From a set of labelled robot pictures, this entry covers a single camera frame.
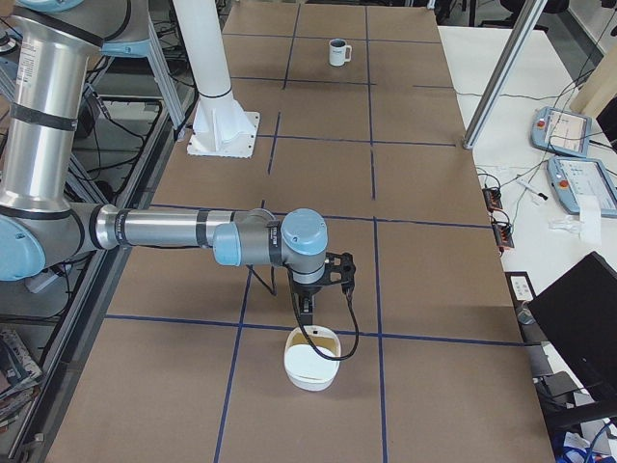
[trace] metal frame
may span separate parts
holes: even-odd
[[[493,108],[495,108],[499,94],[517,58],[523,51],[524,43],[533,31],[547,2],[548,0],[527,0],[524,3],[521,15],[514,25],[514,29],[510,34],[510,39],[508,39],[508,42],[503,48],[503,52],[499,57],[493,75],[469,123],[469,128],[463,139],[463,147],[466,150],[473,149],[477,142],[484,125],[491,116]]]

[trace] mug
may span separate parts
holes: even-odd
[[[330,41],[330,65],[343,66],[351,61],[351,45],[343,39],[332,39]]]

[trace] black cable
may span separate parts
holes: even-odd
[[[142,154],[144,153],[144,148],[146,147],[146,140],[152,135],[152,132],[154,131],[154,127],[156,126],[156,123],[158,122],[158,118],[161,117],[161,111],[163,111],[163,105],[161,104],[160,101],[156,101],[156,105],[158,106],[158,113],[156,114],[156,118],[150,124],[150,129],[148,133],[146,134],[144,142],[139,148],[138,155],[134,157],[135,162],[133,162],[133,164],[131,165],[130,171],[128,172],[127,176],[124,178],[124,181],[122,182],[122,185],[120,186],[120,188],[114,192],[114,198],[113,198],[114,202],[118,200],[118,197],[120,196],[120,194],[124,191],[124,189],[126,189],[126,186],[128,185],[128,182],[131,176],[133,175],[133,172],[135,171],[135,167],[137,166],[137,159],[139,159],[139,157],[141,157]]]
[[[522,174],[518,174],[517,176],[515,176],[514,178],[509,179],[508,181],[504,181],[503,183],[501,183],[501,186],[505,186],[505,185],[509,185],[510,183],[516,181],[518,178],[524,177],[527,174],[529,174],[531,171],[533,171],[536,168],[539,168],[542,164],[544,164],[545,162],[547,162],[547,159],[542,159],[542,161],[540,161],[538,164],[536,164],[533,167],[530,167],[529,169],[527,169],[526,171],[524,171]]]
[[[70,280],[68,279],[68,273],[67,273],[67,267],[65,265],[63,265],[64,269],[63,269],[63,277],[65,278],[66,284],[67,284],[67,301],[65,302],[65,304],[63,305],[63,307],[55,312],[52,315],[47,315],[47,316],[9,316],[9,317],[0,317],[0,323],[13,323],[16,321],[29,321],[29,322],[34,322],[34,323],[39,323],[42,321],[48,321],[51,320],[52,318],[56,318],[60,315],[62,315],[69,307],[70,304],[72,303],[73,300],[73,293],[74,291],[72,291],[70,289]]]
[[[177,77],[171,75],[170,73],[168,75],[172,78],[172,80],[174,80],[178,84],[185,85],[186,87],[190,87],[191,89],[197,88],[197,85],[195,84],[195,82],[193,82],[192,84],[189,84],[188,82],[184,82],[183,80],[178,79]]]
[[[133,162],[135,162],[137,159],[140,158],[142,154],[138,153],[135,156],[131,157],[130,159],[126,159],[125,161],[120,161],[117,162],[116,164],[110,164],[109,166],[100,166],[100,167],[96,167],[94,169],[90,169],[88,170],[88,174],[91,172],[100,172],[100,171],[107,171],[109,169],[114,169],[116,167],[121,167],[121,166],[125,166],[127,164],[132,164]]]
[[[287,277],[289,279],[289,287],[292,288],[293,287],[292,271],[288,267],[287,267]],[[333,357],[331,355],[324,354],[321,350],[319,350],[317,346],[315,345],[315,343],[313,342],[313,340],[310,338],[309,334],[307,333],[307,330],[305,329],[305,326],[302,324],[302,320],[300,319],[300,311],[298,310],[298,303],[296,302],[295,295],[293,291],[291,291],[291,305],[293,308],[293,313],[296,317],[296,322],[298,323],[298,326],[300,327],[300,331],[302,332],[302,335],[305,337],[305,340],[307,341],[308,345],[310,345],[312,350],[322,359],[331,360],[333,362],[342,362],[343,360],[347,360],[351,358],[356,353],[356,349],[358,349],[358,343],[360,342],[360,328],[358,327],[358,320],[356,319],[356,314],[354,313],[354,308],[353,308],[353,303],[352,303],[352,300],[353,300],[352,294],[353,292],[351,289],[345,292],[345,300],[347,301],[347,309],[349,310],[349,314],[351,315],[352,322],[354,323],[354,331],[355,331],[354,345],[352,346],[351,350],[347,354],[341,355],[340,357]]]
[[[270,267],[270,282],[271,282],[270,286],[266,282],[263,281],[263,279],[259,276],[257,272],[255,272],[252,265],[247,265],[247,268],[249,269],[251,274],[255,276],[255,278],[257,278],[257,280],[263,285],[263,287],[265,287],[268,290],[270,294],[272,294],[273,296],[277,295],[278,293],[277,292],[277,281],[275,280],[274,266]]]
[[[94,135],[94,142],[96,143],[96,152],[98,155],[98,167],[101,167],[102,164],[102,158],[101,158],[101,152],[100,152],[100,144],[98,143],[98,135],[96,134],[96,116],[94,115],[94,110],[93,107],[90,105],[90,102],[88,101],[88,99],[85,99],[86,101],[86,106],[88,106],[88,110],[90,111],[90,114],[93,117],[93,135]],[[75,178],[79,179],[79,180],[83,180],[83,181],[94,181],[97,178],[99,178],[100,176],[100,170],[98,170],[98,172],[96,173],[96,177],[90,177],[90,178],[83,178],[78,176],[77,174],[73,173],[73,175],[75,176]]]
[[[103,71],[103,70],[107,69],[107,67],[109,66],[109,60],[110,60],[110,59],[111,59],[111,58],[110,58],[109,56],[103,56],[103,57],[101,57],[101,59],[100,59],[100,60],[98,60],[98,62],[96,63],[96,66],[95,66],[94,68],[90,69],[89,71],[87,71],[87,72],[86,72],[86,75],[91,75],[91,74],[94,74],[94,73],[96,73],[96,72],[101,72],[101,71]]]
[[[606,148],[607,150],[615,151],[615,148],[611,145],[605,145],[604,143],[597,142],[595,140],[589,140],[591,145],[596,145],[597,147]]]
[[[126,133],[128,133],[129,135],[132,135],[136,138],[139,138],[142,143],[146,142],[146,137],[144,135],[140,135],[139,133],[135,133],[133,132],[131,129],[125,127],[124,125],[122,125],[121,123],[117,123],[116,121],[114,121],[111,117],[105,117],[105,119],[110,122],[111,124],[115,125],[116,127],[122,129],[123,131],[125,131]]]
[[[22,36],[21,34],[19,34],[19,32],[17,32],[11,24],[9,24],[7,21],[5,21],[5,20],[4,20],[4,17],[0,17],[0,21],[4,22],[4,24],[5,24],[5,25],[6,25],[9,29],[11,29],[13,32],[15,32],[15,33],[19,36],[19,38],[20,38],[20,39],[23,39],[23,36]]]

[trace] black chair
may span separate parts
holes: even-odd
[[[510,14],[508,18],[502,19],[502,20],[482,21],[482,23],[480,24],[480,27],[484,27],[484,26],[513,27],[514,26],[514,23],[517,21],[519,14],[521,14],[521,10],[523,9],[524,0],[499,0],[499,3],[501,3],[501,6],[512,14]],[[562,13],[568,10],[569,6],[570,6],[570,0],[549,0],[547,5],[542,10],[542,13],[548,13],[548,14]],[[546,26],[536,25],[535,29],[547,32],[549,28]]]

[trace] floor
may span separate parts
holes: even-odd
[[[476,24],[487,19],[505,19],[509,14],[499,4],[498,0],[478,0]],[[456,0],[450,18],[446,20],[444,25],[468,26],[468,21],[469,8],[466,12],[463,12],[462,0]],[[582,31],[572,21],[567,13],[543,14],[539,23],[549,27],[550,43],[574,79],[594,68],[601,57],[593,46],[593,42],[579,39]]]

